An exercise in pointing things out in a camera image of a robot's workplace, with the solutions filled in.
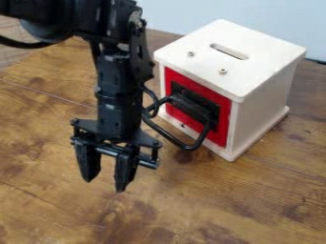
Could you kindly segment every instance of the table surface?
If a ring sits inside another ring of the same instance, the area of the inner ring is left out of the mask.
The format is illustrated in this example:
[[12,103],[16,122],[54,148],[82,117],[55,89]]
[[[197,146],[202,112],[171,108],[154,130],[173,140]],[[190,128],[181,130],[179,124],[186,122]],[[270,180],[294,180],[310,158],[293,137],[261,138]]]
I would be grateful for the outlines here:
[[[151,53],[178,38],[150,31]],[[162,166],[141,168],[121,194],[113,158],[87,184],[68,140],[71,118],[95,117],[94,86],[79,39],[0,73],[2,244],[326,243],[326,66],[300,64],[290,115],[234,163],[145,127],[165,143]]]

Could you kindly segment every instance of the white box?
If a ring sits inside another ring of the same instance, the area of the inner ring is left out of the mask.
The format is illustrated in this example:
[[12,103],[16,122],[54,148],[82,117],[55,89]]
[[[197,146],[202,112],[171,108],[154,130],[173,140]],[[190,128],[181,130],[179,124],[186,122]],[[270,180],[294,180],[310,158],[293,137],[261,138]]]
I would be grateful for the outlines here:
[[[305,53],[305,48],[226,20],[215,21],[154,53],[161,64],[162,96],[171,80],[201,94],[207,94],[207,89],[214,92],[210,98],[218,99],[214,102],[222,108],[223,126],[203,144],[229,161],[286,116],[293,75]],[[174,109],[167,111],[163,106],[161,116],[198,137],[195,126],[177,117]]]

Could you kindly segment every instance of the red panel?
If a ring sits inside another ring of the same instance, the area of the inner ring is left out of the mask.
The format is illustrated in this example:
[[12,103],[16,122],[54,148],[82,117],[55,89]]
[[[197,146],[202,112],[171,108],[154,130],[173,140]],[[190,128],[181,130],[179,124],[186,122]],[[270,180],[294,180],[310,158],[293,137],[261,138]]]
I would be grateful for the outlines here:
[[[171,82],[178,82],[183,87],[202,95],[210,101],[221,106],[219,123],[217,132],[211,131],[207,138],[217,143],[221,147],[227,146],[229,128],[230,128],[230,113],[231,101],[227,97],[210,90],[190,78],[185,77],[178,72],[166,68],[166,93],[171,94]],[[173,105],[167,104],[167,114],[189,126],[195,132],[202,132],[205,125],[193,119],[186,113],[178,110]]]

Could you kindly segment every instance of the gray wall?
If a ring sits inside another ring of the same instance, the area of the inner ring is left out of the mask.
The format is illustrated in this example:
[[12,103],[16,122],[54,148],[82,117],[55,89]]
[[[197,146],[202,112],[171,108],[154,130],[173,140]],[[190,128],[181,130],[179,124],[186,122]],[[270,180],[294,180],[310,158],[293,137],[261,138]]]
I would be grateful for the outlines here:
[[326,61],[325,0],[139,0],[150,28],[186,34],[223,18],[280,37]]

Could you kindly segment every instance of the box top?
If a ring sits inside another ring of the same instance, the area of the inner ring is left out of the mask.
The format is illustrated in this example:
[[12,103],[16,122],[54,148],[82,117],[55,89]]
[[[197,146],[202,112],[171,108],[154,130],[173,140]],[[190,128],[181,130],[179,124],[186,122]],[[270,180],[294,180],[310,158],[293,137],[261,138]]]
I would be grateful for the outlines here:
[[154,53],[155,60],[242,102],[306,49],[218,20]]

